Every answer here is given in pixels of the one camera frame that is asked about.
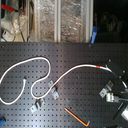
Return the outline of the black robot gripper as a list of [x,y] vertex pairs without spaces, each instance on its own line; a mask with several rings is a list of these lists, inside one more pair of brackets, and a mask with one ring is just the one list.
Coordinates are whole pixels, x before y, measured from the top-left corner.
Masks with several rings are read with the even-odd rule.
[[[116,75],[118,78],[122,78],[124,76],[123,69],[117,66],[114,62],[109,61],[107,63],[107,67],[112,71],[114,75]],[[100,91],[99,95],[101,97],[105,97],[106,94],[109,91],[112,91],[113,83],[111,80],[108,81],[108,83],[105,85],[105,87]]]

